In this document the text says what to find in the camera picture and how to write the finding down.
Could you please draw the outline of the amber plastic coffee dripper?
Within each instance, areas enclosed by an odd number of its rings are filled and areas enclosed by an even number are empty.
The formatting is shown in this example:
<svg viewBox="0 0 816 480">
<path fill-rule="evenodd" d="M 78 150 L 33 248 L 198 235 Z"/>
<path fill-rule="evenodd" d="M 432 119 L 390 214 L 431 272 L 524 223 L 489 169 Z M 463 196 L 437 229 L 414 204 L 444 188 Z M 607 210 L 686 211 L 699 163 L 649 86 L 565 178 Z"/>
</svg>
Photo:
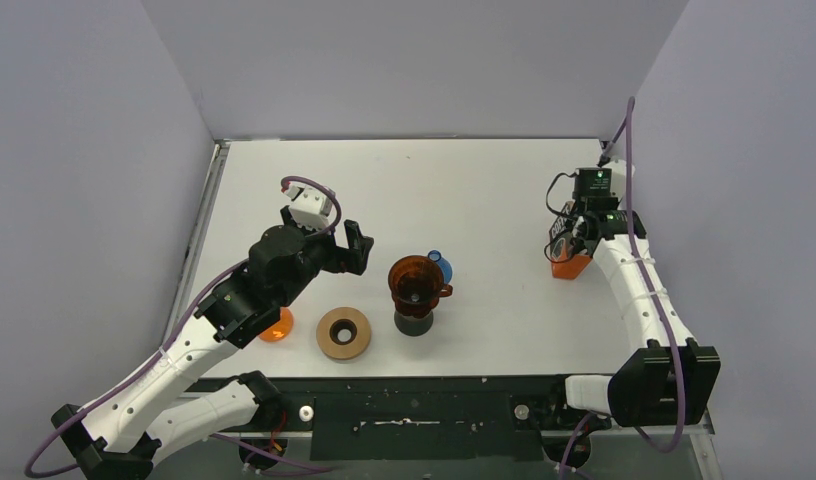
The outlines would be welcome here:
<svg viewBox="0 0 816 480">
<path fill-rule="evenodd" d="M 423 318 L 452 295 L 453 287 L 440 267 L 427 257 L 409 255 L 396 261 L 388 272 L 388 287 L 395 311 L 402 316 Z"/>
</svg>

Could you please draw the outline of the orange coffee filter box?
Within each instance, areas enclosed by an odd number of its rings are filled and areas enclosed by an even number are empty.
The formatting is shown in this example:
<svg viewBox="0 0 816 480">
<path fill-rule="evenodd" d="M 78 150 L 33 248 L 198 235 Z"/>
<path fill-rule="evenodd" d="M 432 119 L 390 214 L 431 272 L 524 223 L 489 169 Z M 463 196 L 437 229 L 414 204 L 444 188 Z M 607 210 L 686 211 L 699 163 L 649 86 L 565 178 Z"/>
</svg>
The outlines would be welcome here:
<svg viewBox="0 0 816 480">
<path fill-rule="evenodd" d="M 591 263 L 592 253 L 586 239 L 587 223 L 576 217 L 568 219 L 574 213 L 575 202 L 567 201 L 551 225 L 549 243 L 544 253 L 549 260 L 554 278 L 574 280 Z"/>
</svg>

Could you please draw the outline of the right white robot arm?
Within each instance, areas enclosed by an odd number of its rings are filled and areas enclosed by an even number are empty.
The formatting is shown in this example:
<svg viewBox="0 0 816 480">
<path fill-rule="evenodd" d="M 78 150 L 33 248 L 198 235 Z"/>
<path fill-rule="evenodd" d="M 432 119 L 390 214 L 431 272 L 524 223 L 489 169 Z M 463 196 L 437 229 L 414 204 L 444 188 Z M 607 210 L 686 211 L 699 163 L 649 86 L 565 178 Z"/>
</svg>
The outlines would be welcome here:
<svg viewBox="0 0 816 480">
<path fill-rule="evenodd" d="M 684 325 L 656 271 L 647 231 L 621 208 L 610 168 L 581 168 L 565 206 L 553 267 L 574 279 L 595 263 L 605 276 L 629 338 L 630 357 L 611 375 L 572 375 L 567 404 L 612 417 L 623 427 L 694 425 L 720 371 L 716 349 Z"/>
</svg>

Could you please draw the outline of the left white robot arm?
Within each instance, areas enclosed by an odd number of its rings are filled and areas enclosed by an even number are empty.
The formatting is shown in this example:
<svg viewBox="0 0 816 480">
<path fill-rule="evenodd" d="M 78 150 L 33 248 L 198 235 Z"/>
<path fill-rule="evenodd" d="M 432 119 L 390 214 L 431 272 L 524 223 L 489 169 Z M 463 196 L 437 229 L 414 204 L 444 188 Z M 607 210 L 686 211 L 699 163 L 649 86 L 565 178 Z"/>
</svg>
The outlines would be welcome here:
<svg viewBox="0 0 816 480">
<path fill-rule="evenodd" d="M 264 430 L 280 414 L 279 393 L 258 372 L 226 380 L 217 391 L 173 403 L 215 365 L 280 318 L 321 272 L 362 275 L 374 240 L 344 223 L 348 245 L 309 236 L 294 224 L 266 230 L 246 260 L 200 293 L 182 322 L 129 380 L 53 417 L 57 433 L 88 479 L 144 479 L 161 461 L 214 433 L 247 423 Z"/>
</svg>

